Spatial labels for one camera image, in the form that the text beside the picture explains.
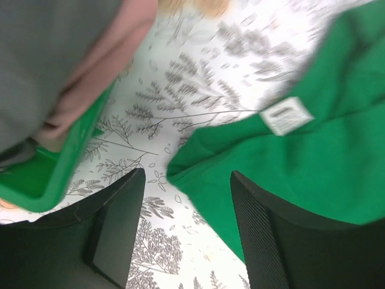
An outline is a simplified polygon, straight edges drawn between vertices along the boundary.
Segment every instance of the floral tablecloth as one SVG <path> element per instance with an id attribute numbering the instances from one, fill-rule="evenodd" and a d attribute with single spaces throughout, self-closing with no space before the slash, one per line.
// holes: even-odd
<path id="1" fill-rule="evenodd" d="M 167 183 L 165 167 L 197 127 L 236 121 L 281 97 L 335 15 L 364 2 L 233 0 L 217 19 L 188 7 L 159 15 L 119 75 L 99 122 L 104 135 L 92 139 L 54 210 L 143 167 L 147 185 L 127 288 L 250 288 L 245 265 Z M 0 208 L 0 223 L 40 216 Z"/>

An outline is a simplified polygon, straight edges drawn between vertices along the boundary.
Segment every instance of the folded clothing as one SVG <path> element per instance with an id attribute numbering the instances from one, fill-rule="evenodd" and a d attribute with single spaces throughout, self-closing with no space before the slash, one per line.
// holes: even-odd
<path id="1" fill-rule="evenodd" d="M 156 6 L 156 0 L 3 1 L 0 160 L 30 137 L 59 151 L 70 126 L 131 60 Z"/>
<path id="2" fill-rule="evenodd" d="M 254 115 L 198 129 L 167 178 L 244 260 L 230 191 L 234 170 L 313 213 L 364 224 L 385 217 L 385 0 L 343 13 L 298 97 L 315 119 L 282 137 Z"/>

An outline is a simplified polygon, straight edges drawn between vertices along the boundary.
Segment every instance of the gray cloth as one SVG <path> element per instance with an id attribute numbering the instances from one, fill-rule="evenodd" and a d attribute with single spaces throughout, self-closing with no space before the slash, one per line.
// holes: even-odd
<path id="1" fill-rule="evenodd" d="M 44 123 L 61 89 L 122 0 L 0 1 L 0 167 Z"/>

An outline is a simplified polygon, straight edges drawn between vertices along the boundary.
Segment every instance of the white tag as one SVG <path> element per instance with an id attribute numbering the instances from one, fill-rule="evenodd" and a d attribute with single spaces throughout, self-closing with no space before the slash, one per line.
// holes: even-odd
<path id="1" fill-rule="evenodd" d="M 260 116 L 272 132 L 279 136 L 284 136 L 314 119 L 298 97 L 274 104 L 261 112 Z"/>

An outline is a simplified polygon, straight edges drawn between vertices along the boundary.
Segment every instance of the green fabric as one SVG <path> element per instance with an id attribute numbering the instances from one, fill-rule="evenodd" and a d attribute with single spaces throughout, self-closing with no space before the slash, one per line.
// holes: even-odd
<path id="1" fill-rule="evenodd" d="M 244 260 L 230 192 L 239 170 L 311 212 L 364 224 L 385 216 L 385 0 L 332 25 L 298 96 L 315 119 L 287 136 L 259 115 L 198 129 L 168 165 L 168 180 Z"/>

